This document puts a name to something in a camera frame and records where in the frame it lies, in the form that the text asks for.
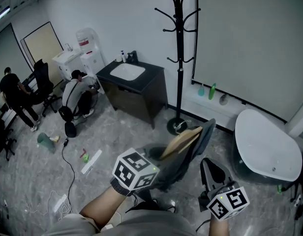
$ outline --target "black pants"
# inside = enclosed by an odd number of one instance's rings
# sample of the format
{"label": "black pants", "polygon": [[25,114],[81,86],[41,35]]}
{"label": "black pants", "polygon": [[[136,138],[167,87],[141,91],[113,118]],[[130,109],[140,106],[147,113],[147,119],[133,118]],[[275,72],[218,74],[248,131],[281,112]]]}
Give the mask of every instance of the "black pants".
{"label": "black pants", "polygon": [[161,209],[155,201],[147,201],[147,202],[139,203],[137,206],[132,207],[131,209],[127,210],[125,213],[131,210],[161,210]]}
{"label": "black pants", "polygon": [[89,110],[91,109],[91,92],[86,91],[82,94],[81,98],[79,99],[77,106],[79,109],[79,112],[82,113],[82,115],[89,114]]}
{"label": "black pants", "polygon": [[21,95],[18,99],[10,100],[9,106],[19,115],[19,117],[27,124],[30,128],[34,126],[33,122],[24,114],[22,107],[27,110],[31,117],[37,121],[39,116],[32,109],[30,98],[27,95]]}

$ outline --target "sink cabinet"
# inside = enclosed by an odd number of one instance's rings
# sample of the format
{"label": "sink cabinet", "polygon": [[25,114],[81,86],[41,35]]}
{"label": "sink cabinet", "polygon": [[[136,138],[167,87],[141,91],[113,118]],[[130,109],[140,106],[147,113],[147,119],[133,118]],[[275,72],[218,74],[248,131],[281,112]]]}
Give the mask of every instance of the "sink cabinet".
{"label": "sink cabinet", "polygon": [[146,121],[153,129],[153,119],[163,106],[167,108],[168,99],[163,69],[151,78],[141,91],[118,85],[111,79],[108,81],[99,78],[99,81],[115,110],[122,110]]}

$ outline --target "sneaker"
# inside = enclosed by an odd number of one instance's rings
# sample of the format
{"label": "sneaker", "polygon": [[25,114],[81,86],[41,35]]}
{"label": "sneaker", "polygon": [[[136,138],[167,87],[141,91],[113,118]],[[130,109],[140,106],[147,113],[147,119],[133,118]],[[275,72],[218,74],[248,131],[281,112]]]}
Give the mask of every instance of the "sneaker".
{"label": "sneaker", "polygon": [[37,130],[37,126],[33,126],[30,130],[31,130],[32,132],[36,131],[36,130]]}
{"label": "sneaker", "polygon": [[83,117],[87,118],[87,117],[91,116],[93,113],[94,113],[94,109],[92,108],[89,110],[89,114],[83,115]]}
{"label": "sneaker", "polygon": [[36,121],[37,125],[39,125],[41,123],[41,118],[38,117],[38,120]]}

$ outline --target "chair backrest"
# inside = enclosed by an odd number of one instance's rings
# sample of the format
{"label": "chair backrest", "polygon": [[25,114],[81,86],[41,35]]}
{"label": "chair backrest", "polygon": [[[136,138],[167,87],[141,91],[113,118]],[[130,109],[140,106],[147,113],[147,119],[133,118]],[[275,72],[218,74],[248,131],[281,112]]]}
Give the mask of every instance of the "chair backrest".
{"label": "chair backrest", "polygon": [[37,61],[34,66],[34,76],[37,80],[37,85],[40,90],[43,88],[52,88],[53,83],[49,79],[49,66],[48,63],[43,63],[42,59]]}

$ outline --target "white sink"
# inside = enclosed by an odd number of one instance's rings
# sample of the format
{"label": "white sink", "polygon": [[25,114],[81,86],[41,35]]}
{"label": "white sink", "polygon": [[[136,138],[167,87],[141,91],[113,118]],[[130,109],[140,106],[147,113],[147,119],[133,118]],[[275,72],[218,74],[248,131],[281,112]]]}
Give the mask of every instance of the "white sink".
{"label": "white sink", "polygon": [[145,68],[143,67],[123,63],[113,69],[110,74],[127,81],[132,81],[140,76],[144,71]]}

